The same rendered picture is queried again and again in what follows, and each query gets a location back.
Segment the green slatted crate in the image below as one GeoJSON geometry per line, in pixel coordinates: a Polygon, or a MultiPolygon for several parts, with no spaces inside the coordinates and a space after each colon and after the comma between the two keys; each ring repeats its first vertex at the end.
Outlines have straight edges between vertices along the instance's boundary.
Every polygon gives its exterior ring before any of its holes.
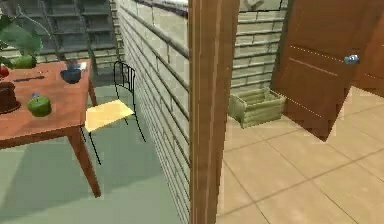
{"type": "Polygon", "coordinates": [[[280,119],[286,98],[270,88],[261,88],[231,94],[228,115],[242,128],[280,119]]]}

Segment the dark blue bowl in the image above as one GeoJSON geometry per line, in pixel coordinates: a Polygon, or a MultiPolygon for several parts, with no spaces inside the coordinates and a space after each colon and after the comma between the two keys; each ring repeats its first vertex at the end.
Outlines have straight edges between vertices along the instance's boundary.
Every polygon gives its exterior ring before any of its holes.
{"type": "Polygon", "coordinates": [[[60,72],[61,78],[68,84],[76,84],[81,79],[80,69],[66,69],[60,72]]]}

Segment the brown wooden table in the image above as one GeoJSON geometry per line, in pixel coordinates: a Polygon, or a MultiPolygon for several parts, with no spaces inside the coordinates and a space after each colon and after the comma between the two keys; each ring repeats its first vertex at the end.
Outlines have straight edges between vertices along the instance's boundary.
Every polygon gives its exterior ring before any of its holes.
{"type": "Polygon", "coordinates": [[[96,197],[101,195],[93,165],[82,138],[82,127],[88,104],[97,103],[91,81],[92,65],[89,60],[76,84],[66,83],[60,72],[66,68],[63,62],[40,63],[33,69],[14,69],[6,78],[15,85],[19,109],[0,115],[0,150],[40,141],[67,137],[83,173],[96,197]],[[13,82],[14,79],[45,76],[44,79],[13,82]],[[51,101],[52,112],[37,118],[27,109],[34,93],[51,101]]]}

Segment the brown wooden room door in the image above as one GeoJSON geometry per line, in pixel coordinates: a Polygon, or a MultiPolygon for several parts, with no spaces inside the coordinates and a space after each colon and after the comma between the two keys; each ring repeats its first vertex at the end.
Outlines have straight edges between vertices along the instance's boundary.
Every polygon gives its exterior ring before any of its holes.
{"type": "Polygon", "coordinates": [[[284,115],[325,141],[348,95],[384,0],[289,0],[272,89],[284,115]],[[358,64],[344,57],[358,55],[358,64]]]}

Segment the green apple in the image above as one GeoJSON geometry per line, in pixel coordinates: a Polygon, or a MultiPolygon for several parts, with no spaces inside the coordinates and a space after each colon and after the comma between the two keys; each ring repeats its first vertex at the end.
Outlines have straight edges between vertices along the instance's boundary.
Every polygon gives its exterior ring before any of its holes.
{"type": "Polygon", "coordinates": [[[27,104],[28,110],[35,117],[44,117],[51,113],[51,101],[48,97],[34,97],[27,104]]]}

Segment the black knife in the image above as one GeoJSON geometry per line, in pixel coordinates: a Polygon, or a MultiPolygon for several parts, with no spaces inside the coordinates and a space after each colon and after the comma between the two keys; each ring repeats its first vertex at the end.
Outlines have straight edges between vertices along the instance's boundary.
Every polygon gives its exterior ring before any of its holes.
{"type": "Polygon", "coordinates": [[[44,79],[45,76],[36,76],[36,77],[28,77],[28,78],[19,78],[19,79],[14,79],[13,82],[26,82],[26,81],[31,81],[31,80],[38,80],[38,79],[44,79]]]}

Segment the green house plant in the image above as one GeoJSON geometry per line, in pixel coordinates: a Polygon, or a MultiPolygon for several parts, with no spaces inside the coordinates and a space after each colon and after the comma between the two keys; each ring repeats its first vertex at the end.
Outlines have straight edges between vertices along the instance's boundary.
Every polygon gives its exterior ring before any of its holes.
{"type": "Polygon", "coordinates": [[[11,69],[32,69],[37,65],[37,55],[43,44],[37,28],[44,27],[32,19],[21,7],[17,7],[17,14],[11,16],[9,12],[0,12],[0,51],[13,47],[20,52],[20,56],[9,59],[0,55],[0,65],[11,69]]]}

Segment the dark brown round cake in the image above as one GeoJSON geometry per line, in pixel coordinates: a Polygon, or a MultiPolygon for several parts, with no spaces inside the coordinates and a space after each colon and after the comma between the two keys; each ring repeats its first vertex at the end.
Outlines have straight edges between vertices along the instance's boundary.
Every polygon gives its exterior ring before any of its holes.
{"type": "Polygon", "coordinates": [[[15,85],[12,82],[0,83],[0,114],[17,110],[21,106],[16,99],[15,85]]]}

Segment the brown wooden door frame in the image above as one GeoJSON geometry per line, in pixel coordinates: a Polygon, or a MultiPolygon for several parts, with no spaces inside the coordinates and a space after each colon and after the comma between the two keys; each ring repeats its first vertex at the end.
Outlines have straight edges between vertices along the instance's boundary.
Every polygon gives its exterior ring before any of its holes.
{"type": "Polygon", "coordinates": [[[239,0],[189,0],[190,224],[215,224],[239,0]]]}

